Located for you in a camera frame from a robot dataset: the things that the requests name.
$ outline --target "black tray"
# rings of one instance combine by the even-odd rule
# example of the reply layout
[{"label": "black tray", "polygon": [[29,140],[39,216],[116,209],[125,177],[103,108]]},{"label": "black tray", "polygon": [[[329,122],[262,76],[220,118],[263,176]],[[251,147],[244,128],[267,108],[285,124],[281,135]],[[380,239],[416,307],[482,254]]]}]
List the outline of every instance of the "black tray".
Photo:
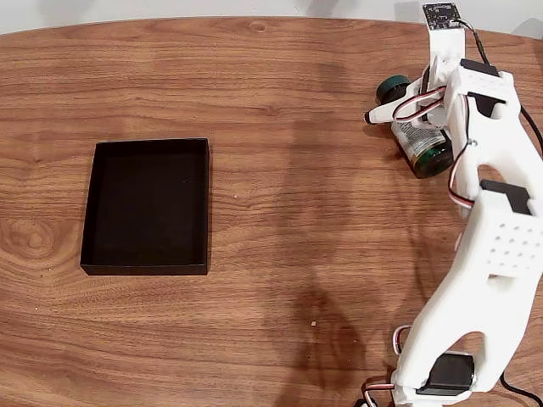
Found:
[{"label": "black tray", "polygon": [[207,274],[206,139],[101,142],[87,198],[89,275]]}]

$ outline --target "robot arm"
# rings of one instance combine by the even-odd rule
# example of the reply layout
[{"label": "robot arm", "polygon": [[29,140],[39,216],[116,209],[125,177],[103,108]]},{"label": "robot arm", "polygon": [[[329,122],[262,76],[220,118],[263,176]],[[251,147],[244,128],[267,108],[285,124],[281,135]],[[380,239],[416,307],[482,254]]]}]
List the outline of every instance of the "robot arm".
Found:
[{"label": "robot arm", "polygon": [[[451,197],[471,209],[451,270],[415,319],[392,376],[396,405],[430,406],[490,391],[523,338],[543,271],[543,161],[520,124],[512,75],[464,58],[454,4],[424,12],[431,63],[423,78],[365,118],[447,128]],[[505,182],[480,180],[482,164]],[[469,332],[484,334],[475,355],[447,352]]]}]

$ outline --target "wood grain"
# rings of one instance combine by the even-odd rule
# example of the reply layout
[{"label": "wood grain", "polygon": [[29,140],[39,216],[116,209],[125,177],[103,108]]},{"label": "wood grain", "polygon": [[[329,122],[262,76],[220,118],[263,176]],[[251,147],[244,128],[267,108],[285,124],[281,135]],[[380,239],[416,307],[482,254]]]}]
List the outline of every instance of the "wood grain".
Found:
[{"label": "wood grain", "polygon": [[[543,42],[482,37],[543,123]],[[445,175],[415,179],[388,127],[361,121],[383,78],[427,62],[423,26],[375,21],[1,36],[0,404],[351,406],[463,228]],[[95,143],[163,137],[210,139],[209,275],[87,276]],[[539,291],[508,375],[539,394],[542,317]],[[531,405],[499,386],[465,403],[513,404]]]}]

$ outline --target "circuit board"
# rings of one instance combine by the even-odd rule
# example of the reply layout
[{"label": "circuit board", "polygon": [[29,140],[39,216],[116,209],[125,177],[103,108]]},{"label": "circuit board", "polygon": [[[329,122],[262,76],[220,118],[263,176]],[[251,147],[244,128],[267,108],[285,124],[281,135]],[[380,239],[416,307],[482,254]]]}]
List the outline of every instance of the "circuit board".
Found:
[{"label": "circuit board", "polygon": [[430,30],[448,30],[458,28],[460,13],[454,3],[424,4],[424,15]]}]

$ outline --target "wall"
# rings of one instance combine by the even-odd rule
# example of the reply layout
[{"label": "wall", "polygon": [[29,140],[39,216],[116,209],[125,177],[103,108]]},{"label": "wall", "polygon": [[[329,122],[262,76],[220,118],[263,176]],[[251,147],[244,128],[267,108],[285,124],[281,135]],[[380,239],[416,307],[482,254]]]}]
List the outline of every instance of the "wall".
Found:
[{"label": "wall", "polygon": [[[542,0],[456,0],[480,29],[543,38]],[[197,15],[276,15],[421,21],[398,0],[1,0],[0,33],[111,20]]]}]

